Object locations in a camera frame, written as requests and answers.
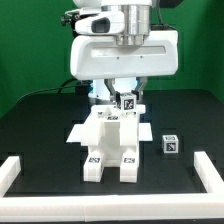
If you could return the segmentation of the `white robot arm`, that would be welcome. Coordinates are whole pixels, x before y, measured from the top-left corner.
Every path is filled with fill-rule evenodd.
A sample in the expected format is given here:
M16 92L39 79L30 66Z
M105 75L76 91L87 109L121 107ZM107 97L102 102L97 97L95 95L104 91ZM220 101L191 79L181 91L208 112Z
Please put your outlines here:
M71 74L90 80L89 97L114 101L118 92L140 93L149 76L178 69L178 32L153 27L151 9L159 0L73 0L80 19L74 25Z

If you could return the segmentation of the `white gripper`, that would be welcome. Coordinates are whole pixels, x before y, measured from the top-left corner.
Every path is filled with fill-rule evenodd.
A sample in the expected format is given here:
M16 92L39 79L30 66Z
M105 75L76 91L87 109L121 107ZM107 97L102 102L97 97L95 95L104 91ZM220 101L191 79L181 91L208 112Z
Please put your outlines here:
M83 36L71 47L70 71L78 80L105 79L110 101L120 103L114 78L136 79L132 93L140 101L149 76L173 75L178 69L178 33L152 31L141 46L118 46L113 36Z

